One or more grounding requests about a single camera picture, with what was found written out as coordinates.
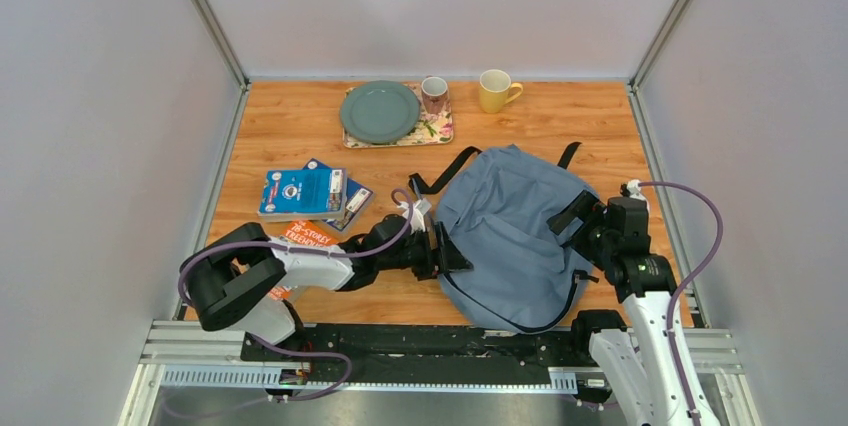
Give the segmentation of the blue fabric backpack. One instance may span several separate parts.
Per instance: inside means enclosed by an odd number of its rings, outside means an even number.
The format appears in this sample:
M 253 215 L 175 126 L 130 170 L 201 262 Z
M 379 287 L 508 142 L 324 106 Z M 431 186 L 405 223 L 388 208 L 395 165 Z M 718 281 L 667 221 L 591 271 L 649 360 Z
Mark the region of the blue fabric backpack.
M 568 244 L 578 220 L 555 233 L 548 221 L 593 188 L 570 171 L 579 148 L 549 162 L 515 145 L 470 146 L 418 196 L 438 195 L 435 222 L 470 268 L 439 274 L 443 293 L 474 326 L 539 334 L 561 322 L 592 279 L 592 264 Z

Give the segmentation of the dark blue paperback book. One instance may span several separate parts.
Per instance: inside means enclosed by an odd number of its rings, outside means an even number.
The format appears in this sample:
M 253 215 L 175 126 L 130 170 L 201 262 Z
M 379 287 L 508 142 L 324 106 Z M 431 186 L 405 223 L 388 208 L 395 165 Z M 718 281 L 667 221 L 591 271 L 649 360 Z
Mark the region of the dark blue paperback book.
M 357 220 L 363 216 L 366 208 L 370 205 L 375 197 L 375 193 L 371 188 L 368 188 L 355 180 L 350 174 L 346 176 L 345 189 L 345 214 L 340 219 L 321 220 L 320 225 L 328 231 L 338 233 L 340 235 L 347 234 Z

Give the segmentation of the orange treehouse book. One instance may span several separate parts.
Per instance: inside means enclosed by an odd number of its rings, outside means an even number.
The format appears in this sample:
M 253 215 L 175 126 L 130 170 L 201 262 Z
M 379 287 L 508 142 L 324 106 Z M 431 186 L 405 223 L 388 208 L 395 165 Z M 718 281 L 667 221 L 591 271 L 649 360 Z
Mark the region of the orange treehouse book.
M 338 243 L 337 238 L 329 235 L 312 222 L 303 220 L 289 223 L 278 238 L 288 243 L 310 247 L 332 246 Z M 276 286 L 270 291 L 269 296 L 278 301 L 287 300 L 294 303 L 306 289 L 306 286 Z

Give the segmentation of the light blue paperback book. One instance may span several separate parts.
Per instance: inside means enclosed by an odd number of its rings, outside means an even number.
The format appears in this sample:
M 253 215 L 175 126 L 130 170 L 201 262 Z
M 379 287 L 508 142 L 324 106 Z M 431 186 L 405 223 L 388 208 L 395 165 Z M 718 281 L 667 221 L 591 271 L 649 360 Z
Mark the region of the light blue paperback book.
M 269 222 L 341 219 L 346 186 L 343 168 L 270 170 L 257 215 Z

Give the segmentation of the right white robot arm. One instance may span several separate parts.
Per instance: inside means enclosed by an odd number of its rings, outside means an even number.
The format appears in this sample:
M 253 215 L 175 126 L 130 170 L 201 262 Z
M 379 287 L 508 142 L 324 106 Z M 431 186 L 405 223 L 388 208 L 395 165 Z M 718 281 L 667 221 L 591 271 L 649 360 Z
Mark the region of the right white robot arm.
M 680 298 L 696 275 L 677 283 L 669 260 L 651 252 L 647 185 L 633 179 L 607 202 L 583 191 L 547 221 L 555 234 L 579 225 L 565 246 L 603 272 L 626 312 L 579 313 L 570 350 L 601 368 L 628 424 L 716 425 L 680 318 Z

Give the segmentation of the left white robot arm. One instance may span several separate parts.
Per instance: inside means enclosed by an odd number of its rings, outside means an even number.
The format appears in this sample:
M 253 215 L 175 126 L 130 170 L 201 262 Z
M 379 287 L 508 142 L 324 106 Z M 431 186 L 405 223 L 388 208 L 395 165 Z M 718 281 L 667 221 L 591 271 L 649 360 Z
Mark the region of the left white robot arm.
M 382 271 L 408 269 L 423 281 L 472 270 L 446 227 L 427 218 L 427 202 L 401 205 L 402 214 L 329 246 L 272 238 L 259 223 L 245 223 L 184 260 L 178 293 L 203 330 L 258 335 L 277 358 L 294 360 L 306 336 L 294 307 L 273 297 L 273 289 L 350 292 L 373 284 Z

